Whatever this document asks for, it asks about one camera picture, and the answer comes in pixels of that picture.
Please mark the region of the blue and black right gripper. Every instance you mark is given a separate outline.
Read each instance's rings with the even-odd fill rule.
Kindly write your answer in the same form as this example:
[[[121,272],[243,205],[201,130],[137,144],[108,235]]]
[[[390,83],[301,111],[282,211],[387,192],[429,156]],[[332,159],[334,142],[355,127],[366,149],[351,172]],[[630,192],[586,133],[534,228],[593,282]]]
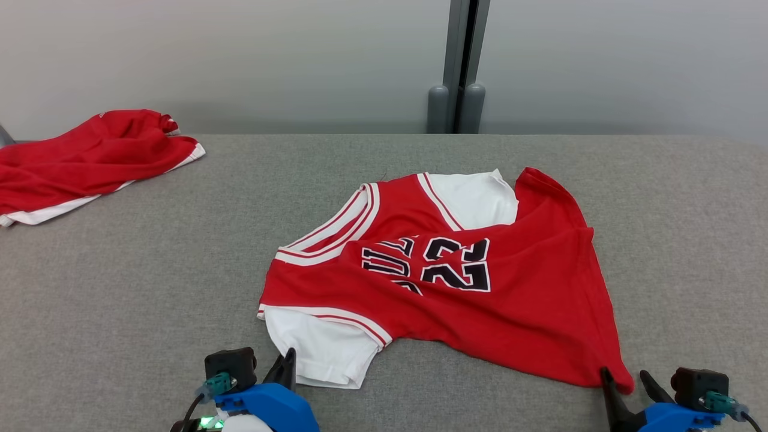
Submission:
[[[696,411],[675,404],[648,371],[640,371],[639,377],[647,396],[656,404],[646,408],[644,415],[632,413],[609,369],[603,367],[600,375],[609,431],[702,431],[716,428],[725,419],[724,413]]]

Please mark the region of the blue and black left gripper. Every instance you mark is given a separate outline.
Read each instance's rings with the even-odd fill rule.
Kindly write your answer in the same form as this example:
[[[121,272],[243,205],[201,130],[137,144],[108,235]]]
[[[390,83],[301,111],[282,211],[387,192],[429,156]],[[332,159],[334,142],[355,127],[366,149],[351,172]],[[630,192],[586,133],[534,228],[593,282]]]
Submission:
[[[296,350],[278,355],[262,385],[214,397],[228,415],[222,431],[319,431],[309,402],[296,392]]]

